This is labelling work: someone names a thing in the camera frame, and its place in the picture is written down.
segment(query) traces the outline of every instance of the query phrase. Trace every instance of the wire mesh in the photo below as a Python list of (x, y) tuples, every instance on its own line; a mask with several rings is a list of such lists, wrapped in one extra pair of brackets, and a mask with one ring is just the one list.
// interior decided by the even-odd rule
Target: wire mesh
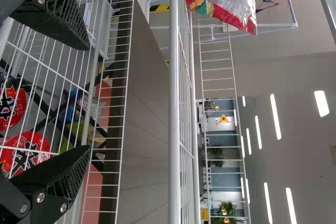
[[(217, 24), (216, 27), (211, 27), (209, 24)], [(225, 191), (227, 189), (241, 190), (242, 195), (245, 195), (245, 187), (218, 187), (212, 185), (212, 177), (220, 176), (221, 179), (226, 179), (228, 176), (244, 176), (245, 162), (241, 158), (242, 146), (241, 129), (239, 120), (239, 109), (237, 102), (236, 82), (232, 58), (232, 48), (230, 40), (230, 30), (234, 28), (228, 24), (223, 24), (214, 18), (198, 16), (198, 39), (199, 39), (199, 56), (201, 62), (201, 86), (202, 86), (202, 121), (204, 125), (203, 137), (205, 141), (205, 183), (208, 199), (208, 219), (209, 223), (218, 221), (218, 218), (239, 219), (243, 222), (251, 223), (249, 205), (243, 198), (240, 200), (232, 200), (229, 195), (226, 198), (216, 199), (213, 197), (213, 191)], [(233, 101), (233, 109), (217, 108), (215, 101)], [(217, 124), (227, 124), (225, 130), (229, 130), (229, 124), (232, 125), (231, 130), (236, 133), (224, 131), (216, 132), (218, 129), (211, 127), (209, 115), (213, 113), (223, 114)], [(232, 114), (232, 119), (228, 119), (225, 114)], [(225, 141), (228, 138), (236, 138), (237, 146), (230, 146)], [(230, 162), (233, 167), (239, 167), (238, 172), (218, 172), (213, 171), (212, 165), (222, 167), (225, 162)], [(236, 204), (239, 208), (244, 208), (245, 216), (228, 216), (219, 214), (220, 210), (215, 209), (221, 206), (224, 202)]]
[[(57, 223), (117, 223), (134, 0), (79, 2), (89, 35), (88, 51), (13, 23), (0, 55), (5, 73), (0, 104), (6, 112), (0, 164), (6, 177), (12, 178), (87, 141), (93, 148), (82, 189)], [(97, 68), (92, 67), (95, 52)], [(95, 88), (89, 92), (92, 76), (96, 76)], [(11, 96), (10, 85), (15, 88)], [(85, 118), (90, 125), (87, 139), (82, 139)], [(8, 157), (13, 161), (4, 162)]]

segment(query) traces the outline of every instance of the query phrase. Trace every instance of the microphone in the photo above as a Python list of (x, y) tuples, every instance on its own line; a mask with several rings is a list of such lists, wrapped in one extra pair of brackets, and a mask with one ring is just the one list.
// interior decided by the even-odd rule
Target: microphone
[(273, 3), (275, 5), (279, 5), (279, 3), (275, 3), (272, 0), (262, 0), (262, 1), (264, 1), (265, 3)]

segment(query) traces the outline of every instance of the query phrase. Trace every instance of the potted plant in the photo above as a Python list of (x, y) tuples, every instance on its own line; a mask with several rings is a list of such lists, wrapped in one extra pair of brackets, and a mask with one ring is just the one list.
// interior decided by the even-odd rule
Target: potted plant
[[(236, 209), (237, 205), (233, 205), (232, 202), (222, 202), (221, 205), (219, 206), (219, 209), (217, 210), (217, 215), (218, 216), (223, 216), (222, 214), (222, 208), (225, 208), (226, 210), (226, 216), (231, 216), (235, 217), (236, 216)], [(237, 218), (229, 218), (230, 224), (237, 224), (237, 223), (244, 223), (245, 220), (242, 219), (237, 219)], [(211, 220), (211, 223), (213, 224), (223, 224), (224, 223), (224, 218), (214, 218)]]

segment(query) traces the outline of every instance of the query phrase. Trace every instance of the white railing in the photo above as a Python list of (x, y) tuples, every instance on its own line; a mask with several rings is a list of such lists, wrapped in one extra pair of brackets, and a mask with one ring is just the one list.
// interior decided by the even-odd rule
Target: white railing
[[(220, 176), (223, 181), (225, 181), (225, 176), (240, 175), (246, 181), (246, 171), (245, 162), (243, 158), (243, 143), (241, 142), (241, 128), (239, 119), (239, 108), (237, 100), (237, 90), (236, 90), (236, 80), (233, 66), (232, 58), (232, 47), (230, 38), (230, 27), (225, 24), (225, 27), (216, 27), (215, 31), (213, 28), (206, 26), (207, 23), (218, 23), (218, 20), (208, 17), (199, 17), (198, 19), (198, 41), (199, 41), (199, 58), (201, 63), (201, 84), (202, 84), (202, 124), (203, 127), (203, 138), (205, 147), (205, 182), (207, 190), (207, 203), (208, 203), (208, 219), (211, 223), (214, 218), (237, 218), (245, 223), (251, 224), (250, 209), (247, 200), (245, 200), (245, 195), (248, 194), (246, 191), (246, 186), (241, 185), (240, 187), (213, 187), (212, 186), (212, 176)], [(234, 109), (226, 110), (225, 108), (207, 108), (205, 107), (205, 102), (213, 101), (233, 101)], [(227, 129), (218, 129), (216, 131), (225, 131), (228, 128), (235, 128), (236, 133), (216, 133), (213, 128), (210, 128), (208, 124), (208, 114), (220, 112), (221, 114), (232, 113), (232, 120), (227, 122), (218, 122), (219, 124), (227, 124)], [(236, 137), (238, 146), (227, 146), (224, 143), (220, 145), (211, 146), (212, 137), (220, 137), (225, 140), (227, 137)], [(222, 157), (209, 158), (208, 151), (214, 148), (220, 148), (222, 150), (239, 150), (240, 157), (227, 159)], [(237, 162), (239, 165), (239, 172), (212, 172), (212, 168), (209, 166), (211, 162)], [(227, 198), (221, 198), (218, 200), (213, 200), (212, 189), (219, 191), (224, 189), (227, 191), (230, 188), (240, 188), (241, 197), (240, 199), (235, 199), (234, 201), (227, 196)], [(223, 216), (218, 215), (214, 210), (212, 210), (214, 201), (218, 201), (219, 205), (222, 202), (232, 202), (233, 204), (242, 205), (244, 209), (245, 216)]]
[(169, 223), (200, 223), (191, 13), (170, 0)]

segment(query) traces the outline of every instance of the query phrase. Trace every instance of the metal rack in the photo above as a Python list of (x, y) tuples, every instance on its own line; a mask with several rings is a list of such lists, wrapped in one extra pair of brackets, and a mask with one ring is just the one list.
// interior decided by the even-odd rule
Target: metal rack
[[(85, 183), (72, 209), (57, 223), (83, 224), (90, 216), (103, 215), (110, 222), (117, 223), (135, 0), (77, 1), (89, 35), (89, 51), (72, 49), (11, 18), (8, 18), (0, 29), (0, 67), (18, 80), (18, 89), (24, 89), (27, 97), (27, 109), (23, 118), (14, 127), (7, 126), (3, 138), (8, 139), (17, 134), (20, 138), (23, 132), (31, 131), (34, 134), (40, 133), (41, 141), (46, 139), (50, 145), (48, 150), (31, 150), (18, 147), (18, 143), (16, 146), (6, 146), (2, 141), (0, 157), (4, 150), (28, 153), (29, 149), (29, 152), (39, 156), (47, 155), (50, 158), (78, 144), (87, 144), (88, 135), (91, 134), (90, 144), (93, 148)], [(148, 21), (151, 0), (137, 1)], [(263, 24), (261, 26), (280, 27), (265, 33), (297, 27), (291, 4), (290, 11), (293, 23)], [(195, 43), (199, 44), (201, 59), (203, 125), (206, 128), (205, 114), (208, 113), (204, 108), (204, 101), (231, 99), (236, 104), (238, 142), (242, 139), (230, 27), (218, 23), (215, 19), (200, 17), (197, 25), (198, 41), (195, 42), (193, 27), (195, 25), (185, 0), (170, 0), (169, 223), (201, 223), (195, 107)], [(207, 58), (211, 54), (214, 56), (213, 53), (220, 54), (219, 58)], [(225, 76), (220, 79), (212, 78), (211, 72), (214, 71), (221, 71)], [(218, 81), (229, 85), (218, 86)], [(73, 113), (70, 120), (67, 120), (71, 109)], [(205, 146), (206, 150), (210, 148), (208, 143)], [(243, 156), (243, 142), (237, 148)], [(210, 159), (206, 157), (206, 177), (211, 178), (214, 173), (207, 166), (208, 161)], [(246, 182), (244, 159), (238, 161), (242, 170), (239, 174), (242, 174)], [(103, 181), (91, 184), (91, 178), (99, 173), (104, 174)], [(206, 183), (210, 199), (212, 185), (209, 179)], [(102, 192), (96, 195), (89, 194), (88, 188), (94, 186), (103, 187)], [(241, 190), (247, 195), (246, 189), (246, 186), (241, 185)], [(97, 201), (102, 202), (100, 207), (88, 208)], [(249, 205), (245, 200), (241, 203), (244, 204), (246, 215), (239, 218), (251, 223)], [(218, 217), (209, 211), (210, 220)]]
[[(117, 223), (134, 0), (78, 2), (89, 35), (88, 51), (70, 48), (11, 18), (1, 27), (0, 67), (17, 79), (18, 90), (25, 90), (27, 98), (22, 119), (13, 127), (7, 126), (3, 138), (18, 134), (20, 139), (26, 131), (33, 136), (40, 133), (40, 141), (47, 142), (49, 149), (41, 149), (41, 144), (31, 150), (33, 136), (30, 147), (24, 148), (19, 147), (19, 141), (16, 146), (1, 141), (0, 157), (8, 150), (13, 150), (14, 156), (18, 151), (37, 153), (39, 163), (42, 155), (51, 158), (87, 144), (91, 135), (87, 177), (75, 204), (57, 223), (87, 223), (90, 215), (104, 215)], [(14, 166), (12, 162), (7, 178), (14, 175)], [(28, 158), (23, 170), (27, 168)], [(98, 173), (114, 182), (93, 183)], [(102, 187), (101, 194), (88, 194), (88, 188), (94, 186)], [(97, 200), (102, 202), (101, 207), (90, 209)], [(110, 206), (108, 210), (103, 209), (106, 205)]]
[[(202, 84), (202, 123), (203, 127), (203, 137), (206, 140), (205, 147), (205, 167), (206, 167), (206, 190), (207, 190), (207, 199), (208, 199), (208, 219), (209, 223), (214, 218), (237, 218), (242, 221), (246, 221), (245, 223), (251, 223), (250, 220), (250, 208), (249, 203), (245, 200), (245, 195), (248, 195), (246, 191), (246, 186), (244, 186), (244, 181), (247, 182), (246, 178), (246, 170), (245, 170), (245, 161), (244, 161), (244, 142), (242, 138), (242, 132), (240, 128), (240, 119), (239, 119), (239, 108), (238, 108), (238, 100), (237, 100), (237, 91), (236, 91), (236, 80), (235, 80), (235, 72), (232, 58), (232, 47), (231, 47), (231, 37), (230, 37), (230, 27), (228, 24), (225, 24), (224, 27), (217, 28), (216, 31), (213, 31), (213, 28), (202, 26), (203, 23), (206, 22), (217, 22), (215, 19), (206, 18), (204, 16), (198, 17), (198, 41), (199, 43), (199, 58), (201, 63), (201, 84)], [(207, 37), (213, 36), (223, 36), (227, 35), (227, 39), (215, 40), (212, 39), (210, 41), (204, 39)], [(233, 110), (215, 110), (212, 107), (205, 107), (205, 102), (211, 101), (233, 101), (234, 109)], [(208, 113), (213, 112), (233, 112), (234, 120), (229, 121), (227, 123), (235, 124), (236, 133), (224, 133), (217, 134), (216, 132), (212, 132), (208, 129)], [(213, 136), (218, 136), (220, 139), (225, 142), (225, 138), (228, 136), (236, 136), (238, 146), (227, 146), (224, 143), (220, 145), (211, 145), (211, 141)], [(227, 150), (239, 150), (240, 158), (238, 159), (211, 159), (208, 158), (208, 150), (210, 148), (220, 148)], [(224, 172), (224, 173), (216, 173), (212, 172), (212, 168), (209, 167), (209, 162), (211, 161), (220, 161), (220, 162), (239, 162), (239, 170), (240, 172)], [(212, 186), (212, 177), (220, 176), (222, 179), (225, 179), (225, 176), (230, 175), (240, 175), (241, 176), (241, 186), (239, 189), (241, 190), (242, 198), (239, 201), (231, 201), (227, 198), (221, 199), (221, 202), (232, 202), (234, 204), (243, 204), (245, 216), (243, 217), (232, 217), (232, 216), (223, 216), (218, 215), (214, 211), (210, 211), (212, 209), (212, 189), (216, 188), (218, 190), (223, 189), (221, 187), (213, 187)]]

